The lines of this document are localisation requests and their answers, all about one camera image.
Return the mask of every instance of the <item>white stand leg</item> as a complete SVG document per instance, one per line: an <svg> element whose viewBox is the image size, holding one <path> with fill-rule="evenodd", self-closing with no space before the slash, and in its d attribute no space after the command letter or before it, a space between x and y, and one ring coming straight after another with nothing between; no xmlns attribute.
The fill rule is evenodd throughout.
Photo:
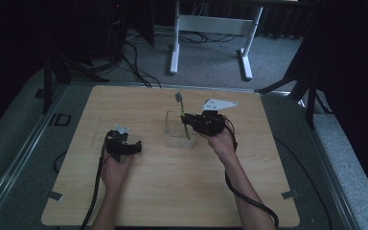
<svg viewBox="0 0 368 230"><path fill-rule="evenodd" d="M179 19L180 19L180 3L175 2L175 20L174 20L174 45L172 46L172 63L170 65L170 73L176 74L178 70L178 56L180 54L180 44L178 43L179 36Z"/></svg>
<svg viewBox="0 0 368 230"><path fill-rule="evenodd" d="M253 38L255 37L255 33L259 25L259 20L260 20L260 16L262 15L262 11L263 11L263 8L260 7L258 9L258 13L256 13L255 18L253 18L253 27L252 27L251 33L249 35L249 38L247 38L244 49L241 49L241 62L243 64L244 77L247 80L253 79L252 69L250 68L249 57L247 55L249 54L250 47L252 46Z"/></svg>
<svg viewBox="0 0 368 230"><path fill-rule="evenodd" d="M241 63L243 64L244 77L247 80L252 80L253 75L252 75L252 68L250 68L249 57L247 56L247 54L245 56L243 54L244 49L241 49Z"/></svg>

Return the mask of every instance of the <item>black cable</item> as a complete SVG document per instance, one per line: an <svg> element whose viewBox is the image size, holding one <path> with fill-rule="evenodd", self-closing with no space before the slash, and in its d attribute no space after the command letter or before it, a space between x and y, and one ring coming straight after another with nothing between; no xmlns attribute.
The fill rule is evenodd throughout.
<svg viewBox="0 0 368 230"><path fill-rule="evenodd" d="M318 196L318 199L319 199L322 207L324 208L325 215L327 216L327 220L328 220L328 227L329 227L330 230L332 230L333 229L333 224L332 224L332 221L331 221L330 213L329 213L329 211L327 209L327 206L325 205L324 200L322 199L321 195L319 194L318 189L315 187L315 184L313 183L313 180L310 177L309 173L307 172L306 168L303 166L303 164L298 159L298 157L295 155L295 153L284 142L282 142L280 139L278 139L275 136L273 136L273 138L274 138L274 140L276 140L277 142L279 142L280 144L282 144L282 146L285 147L288 150L288 152L294 157L295 161L300 165L301 169L306 174L307 179L310 181L310 184L312 185L313 189L315 190L315 193Z"/></svg>
<svg viewBox="0 0 368 230"><path fill-rule="evenodd" d="M133 74L135 74L133 71L131 71L131 70L128 70L128 69L125 69L125 68L123 68L123 67L119 67L120 69L122 69L122 70L125 70L125 71L128 71L128 72L130 72L130 73L133 73ZM141 75L142 76L142 78L150 78L150 79L153 79L157 84L158 84L158 86L160 87L160 88L162 88L162 86L161 86L161 83L160 83L160 80L158 80L156 77L153 77L152 75L150 75L150 74L148 74L148 73L146 73L144 70L142 70L141 68L139 68L139 67L137 67L141 72L143 72L144 73L144 75Z"/></svg>
<svg viewBox="0 0 368 230"><path fill-rule="evenodd" d="M225 128L231 133L232 135L232 140L234 142L234 148L235 150L237 149L238 143L236 142L236 138L235 138L235 127L233 126L232 122L229 121L229 119L225 118L226 121L228 121L232 128L230 128L227 124L225 124ZM276 213L271 210L270 208L268 208L267 206L263 205L262 203L259 203L258 201L248 197L247 195L242 194L241 192L239 192L238 190L236 190L233 186L232 183L228 177L228 175L225 172L225 182L226 185L228 186L229 190L232 191L232 193L234 193L237 197L243 199L244 201L246 201L247 203L267 212L269 215L271 215L273 217L274 220L274 226L276 226L276 228L279 227L279 218L277 217Z"/></svg>
<svg viewBox="0 0 368 230"><path fill-rule="evenodd" d="M103 70L108 70L110 69L111 67L113 67L114 65L116 65L117 63L119 63L119 59L118 58L114 58L112 59L111 61L109 61L108 63L106 64L103 64L103 65L100 65L100 66L96 66L96 67L89 67L88 69L90 71L93 71L94 73L99 73Z"/></svg>
<svg viewBox="0 0 368 230"><path fill-rule="evenodd" d="M229 41L235 39L235 37L237 37L236 35L233 35L232 38L230 38L228 40L223 40L223 39L225 39L226 37L228 37L230 35L225 35L223 38L220 38L220 39L212 39L212 38L209 38L208 35L203 34L203 33L199 33L199 32L190 32L190 33L186 33L186 34L187 35L198 35L200 37L200 40L191 39L191 38L188 38L188 37L183 36L183 35L181 35L179 37L181 40L186 40L187 42L194 43L194 44L204 44L204 43L213 43L213 42L229 42Z"/></svg>
<svg viewBox="0 0 368 230"><path fill-rule="evenodd" d="M55 169L56 173L59 173L59 169L58 169L58 167L57 167L58 160L59 160L59 158L61 158L61 156L65 155L66 153L67 153L67 151L65 151L65 152L63 152L62 154L60 154L60 155L56 158L55 162L53 163L53 168Z"/></svg>
<svg viewBox="0 0 368 230"><path fill-rule="evenodd" d="M140 69L139 66L137 65L137 58L138 58L138 52L137 52L137 48L136 46L134 46L133 44L131 44L130 42L126 41L126 44L131 46L134 50L134 62L133 64L131 64L127 58L126 58L126 61L128 62L130 68L132 68L132 73L135 74L136 76L138 76L139 79L143 80L143 78L150 78L150 79L153 79L154 81L156 81L156 83L159 85L159 87L161 88L161 83L160 81L156 78L156 77L153 77L152 75L146 73L144 70Z"/></svg>
<svg viewBox="0 0 368 230"><path fill-rule="evenodd" d="M130 66L130 68L132 69L133 73L135 74L135 76L147 87L147 88L151 88L151 84L142 78L142 76L140 76L139 73L137 73L135 71L134 66L129 62L129 60L127 59L127 57L125 55L122 55L122 57L124 58L124 60L127 62L127 64Z"/></svg>
<svg viewBox="0 0 368 230"><path fill-rule="evenodd" d="M86 224L89 221L89 218L91 217L92 211L94 210L95 203L97 201L97 195L98 195L98 189L100 186L100 178L101 178L101 170L103 168L103 156L100 157L100 163L98 164L98 170L97 170L97 176L95 178L95 188L94 188L94 194L92 196L91 205L89 206L88 213L85 216L85 219L82 223L82 226L80 230L84 230L86 227Z"/></svg>
<svg viewBox="0 0 368 230"><path fill-rule="evenodd" d="M259 203L258 201L249 198L246 195L241 194L239 191L237 191L233 186L231 181L229 180L228 175L225 172L225 181L226 181L226 185L229 187L229 189L232 191L232 193L234 193L236 196L240 197L241 199L243 199L244 201L248 202L249 204L260 208L261 210L267 212L268 214L270 214L273 217L274 220L274 226L276 226L276 228L279 227L279 218L277 217L276 213L274 213L273 210L269 209L267 206L263 205L262 203Z"/></svg>

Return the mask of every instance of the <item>forearm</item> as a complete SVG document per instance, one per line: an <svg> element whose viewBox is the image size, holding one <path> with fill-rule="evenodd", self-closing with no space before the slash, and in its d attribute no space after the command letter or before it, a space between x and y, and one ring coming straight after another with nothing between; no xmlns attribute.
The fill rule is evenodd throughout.
<svg viewBox="0 0 368 230"><path fill-rule="evenodd" d="M113 230L115 229L115 216L119 191L106 191L100 211L95 217L92 229Z"/></svg>
<svg viewBox="0 0 368 230"><path fill-rule="evenodd" d="M236 158L236 160L231 160L229 163L226 162L224 165L232 186L241 194L262 203L259 195L247 178L238 158ZM243 229L275 229L270 214L236 195L235 200Z"/></svg>

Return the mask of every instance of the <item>white metal frame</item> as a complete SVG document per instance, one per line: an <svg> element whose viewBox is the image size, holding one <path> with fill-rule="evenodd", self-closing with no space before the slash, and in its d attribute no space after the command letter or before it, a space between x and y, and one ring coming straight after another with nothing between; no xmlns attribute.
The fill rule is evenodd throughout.
<svg viewBox="0 0 368 230"><path fill-rule="evenodd" d="M259 25L259 19L263 7L259 7L253 20L240 20L231 18L194 16L180 14L180 2L175 2L175 20L174 20L174 45L172 47L172 63L170 72L177 73L178 56L180 44L178 43L180 31L193 31L204 33L218 33L226 35L245 35L247 36L246 45L241 48L241 62L243 64L244 75L248 80L253 79L252 70L249 62L249 51Z"/></svg>

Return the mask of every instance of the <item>wooden board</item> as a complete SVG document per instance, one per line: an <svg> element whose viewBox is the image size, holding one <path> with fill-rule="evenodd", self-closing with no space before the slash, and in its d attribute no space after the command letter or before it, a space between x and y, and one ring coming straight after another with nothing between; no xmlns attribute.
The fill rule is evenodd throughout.
<svg viewBox="0 0 368 230"><path fill-rule="evenodd" d="M94 191L104 137L115 124L130 127L127 141L142 141L120 198L117 225L241 226L234 195L224 181L224 168L205 139L192 149L165 145L167 111L179 111L180 91L186 112L202 112L210 98L239 105L221 110L233 123L237 155L264 204L279 216L281 226L296 226L299 217L265 116L260 96L248 92L95 86L80 118L53 191L42 215L46 225L81 225ZM104 197L101 182L97 205Z"/></svg>

